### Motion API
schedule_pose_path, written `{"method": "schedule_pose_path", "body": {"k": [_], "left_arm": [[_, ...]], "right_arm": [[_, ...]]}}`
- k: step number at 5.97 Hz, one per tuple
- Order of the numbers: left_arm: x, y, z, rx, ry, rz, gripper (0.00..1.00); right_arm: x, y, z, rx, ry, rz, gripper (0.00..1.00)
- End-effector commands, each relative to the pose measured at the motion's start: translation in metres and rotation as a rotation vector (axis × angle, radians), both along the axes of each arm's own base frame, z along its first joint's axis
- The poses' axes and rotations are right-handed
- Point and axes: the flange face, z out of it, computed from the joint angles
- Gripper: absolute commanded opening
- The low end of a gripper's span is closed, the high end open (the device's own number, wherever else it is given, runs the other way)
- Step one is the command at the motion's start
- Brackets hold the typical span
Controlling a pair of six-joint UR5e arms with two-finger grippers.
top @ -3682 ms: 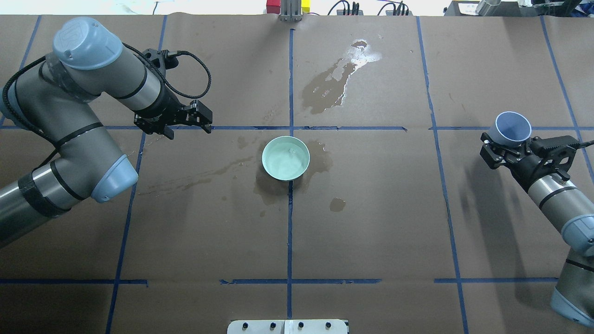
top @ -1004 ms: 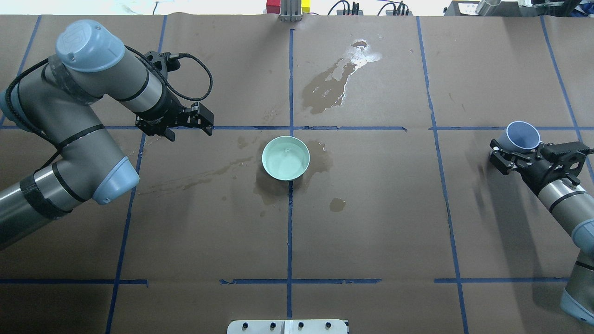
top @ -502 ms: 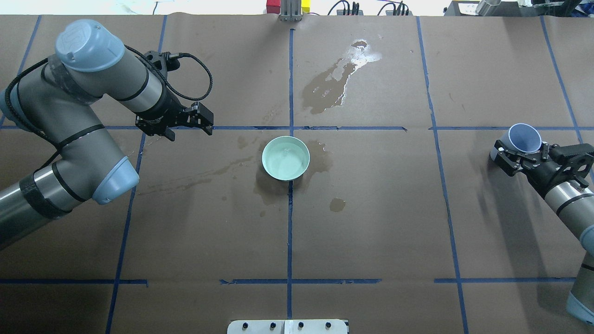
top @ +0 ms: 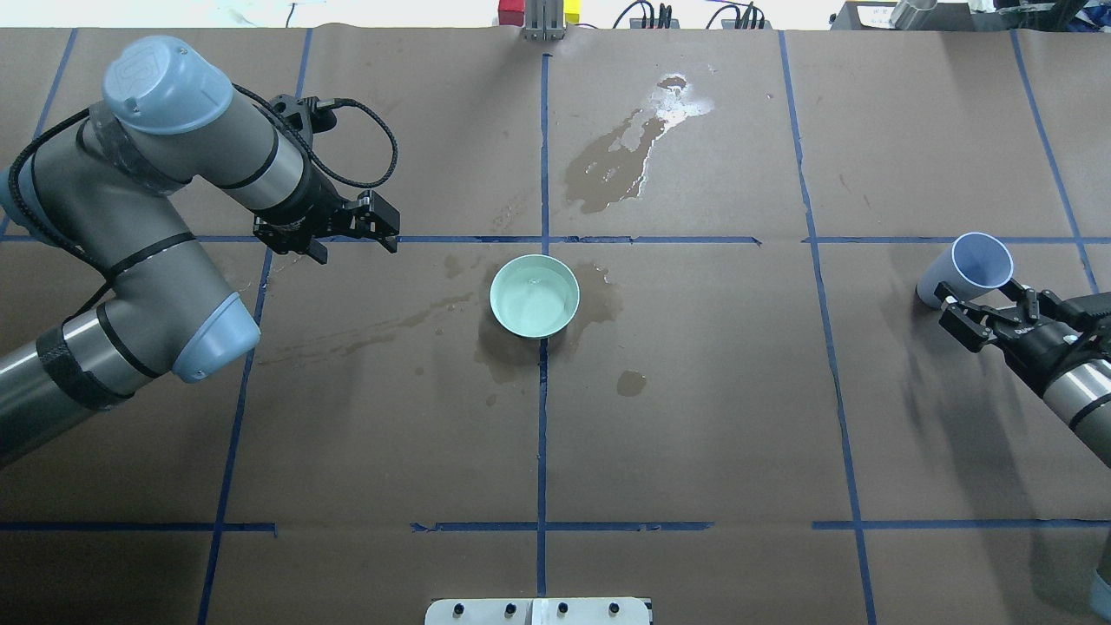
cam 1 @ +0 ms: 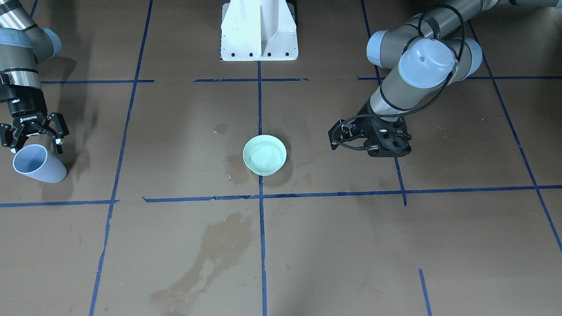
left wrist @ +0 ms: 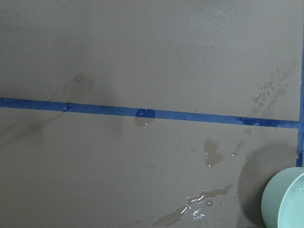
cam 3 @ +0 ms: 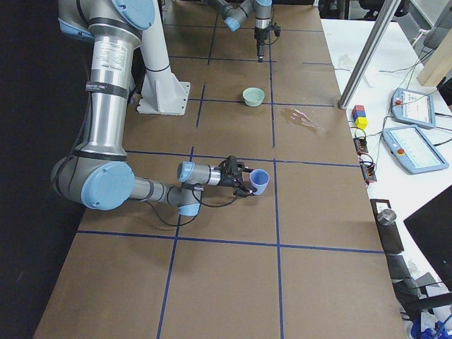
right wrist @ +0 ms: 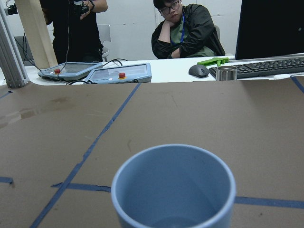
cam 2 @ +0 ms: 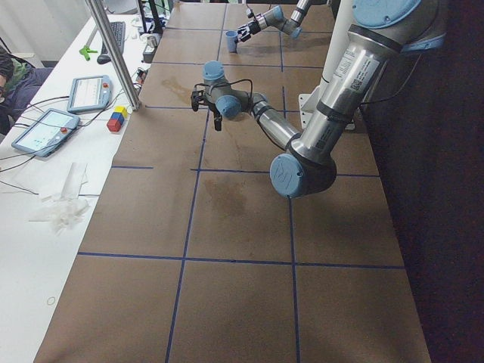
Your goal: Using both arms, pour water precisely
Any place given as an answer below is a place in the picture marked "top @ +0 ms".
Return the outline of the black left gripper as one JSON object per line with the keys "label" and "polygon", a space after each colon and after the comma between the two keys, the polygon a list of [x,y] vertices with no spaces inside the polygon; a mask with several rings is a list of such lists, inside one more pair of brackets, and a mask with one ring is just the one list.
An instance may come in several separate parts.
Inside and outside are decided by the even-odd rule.
{"label": "black left gripper", "polygon": [[394,254],[400,226],[399,211],[384,196],[361,193],[346,201],[331,179],[308,169],[286,201],[256,211],[253,236],[277,254],[297,253],[326,265],[329,253],[322,238],[372,239]]}

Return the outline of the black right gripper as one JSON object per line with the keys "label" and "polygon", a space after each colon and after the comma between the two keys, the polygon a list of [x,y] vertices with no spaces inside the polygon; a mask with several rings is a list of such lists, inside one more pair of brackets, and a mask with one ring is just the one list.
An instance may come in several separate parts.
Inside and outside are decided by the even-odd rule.
{"label": "black right gripper", "polygon": [[1003,321],[989,323],[995,308],[943,298],[939,325],[969,352],[1000,347],[1005,364],[1035,396],[1043,397],[1055,380],[1079,365],[1108,361],[1110,293],[1060,299],[1053,290],[1017,280],[997,290],[1013,304]]}

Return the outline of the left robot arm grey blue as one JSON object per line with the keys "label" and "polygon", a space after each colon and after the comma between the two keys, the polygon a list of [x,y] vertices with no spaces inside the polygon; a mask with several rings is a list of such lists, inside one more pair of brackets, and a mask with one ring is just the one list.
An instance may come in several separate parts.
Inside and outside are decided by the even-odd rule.
{"label": "left robot arm grey blue", "polygon": [[253,214],[277,254],[326,264],[323,240],[396,253],[380,181],[313,153],[350,98],[262,95],[186,41],[146,36],[108,65],[101,99],[37,137],[3,175],[3,210],[100,274],[96,295],[3,359],[3,466],[166,373],[198,383],[253,351],[260,327],[171,195],[201,178]]}

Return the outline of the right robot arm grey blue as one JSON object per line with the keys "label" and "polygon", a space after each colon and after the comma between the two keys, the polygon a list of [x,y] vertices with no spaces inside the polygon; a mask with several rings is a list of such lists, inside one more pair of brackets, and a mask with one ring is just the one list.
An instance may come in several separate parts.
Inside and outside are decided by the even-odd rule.
{"label": "right robot arm grey blue", "polygon": [[1017,280],[999,288],[1010,305],[989,308],[939,282],[939,324],[969,352],[994,345],[1005,365],[1055,419],[1110,463],[1110,305],[1108,293],[1059,298]]}

